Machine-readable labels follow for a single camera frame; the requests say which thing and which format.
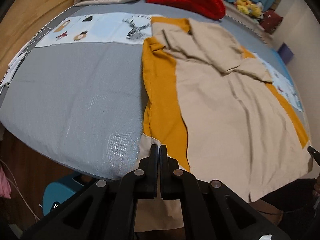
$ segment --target gray bed sheet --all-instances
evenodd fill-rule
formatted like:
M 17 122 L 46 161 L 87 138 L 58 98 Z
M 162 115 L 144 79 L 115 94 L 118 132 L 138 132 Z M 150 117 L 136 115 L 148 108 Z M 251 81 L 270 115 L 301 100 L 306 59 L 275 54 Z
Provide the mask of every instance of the gray bed sheet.
M 142 0 L 72 7 L 48 26 L 54 28 L 70 16 L 108 12 L 213 22 L 193 12 Z M 273 51 L 249 29 L 228 17 L 218 23 L 288 76 Z M 2 124 L 34 150 L 74 170 L 108 179 L 132 170 L 148 101 L 142 80 L 142 45 L 113 42 L 30 48 L 6 94 L 1 95 Z M 303 121 L 302 113 L 298 114 Z

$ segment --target teal plastic object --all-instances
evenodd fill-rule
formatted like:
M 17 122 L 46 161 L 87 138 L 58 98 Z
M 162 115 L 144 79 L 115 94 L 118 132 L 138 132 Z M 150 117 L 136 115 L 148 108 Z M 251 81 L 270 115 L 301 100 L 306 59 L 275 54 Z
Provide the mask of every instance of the teal plastic object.
M 75 181 L 74 178 L 80 173 L 74 172 L 71 175 L 65 176 L 56 182 L 50 183 L 44 190 L 42 211 L 43 215 L 50 212 L 55 202 L 63 203 L 70 198 L 74 193 L 79 191 L 83 185 Z

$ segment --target deer print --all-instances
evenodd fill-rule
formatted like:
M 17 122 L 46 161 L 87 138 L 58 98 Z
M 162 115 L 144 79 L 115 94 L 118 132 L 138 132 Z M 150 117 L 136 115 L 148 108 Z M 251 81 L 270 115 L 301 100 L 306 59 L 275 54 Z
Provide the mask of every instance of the deer print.
M 129 33 L 127 34 L 127 39 L 131 40 L 131 41 L 135 41 L 135 40 L 141 40 L 141 39 L 145 39 L 147 36 L 141 32 L 141 30 L 146 29 L 150 26 L 150 24 L 147 25 L 143 25 L 141 27 L 137 27 L 133 20 L 129 21 L 129 19 L 127 20 L 122 20 L 125 23 L 128 23 L 129 26 L 132 28 L 131 31 L 129 31 Z

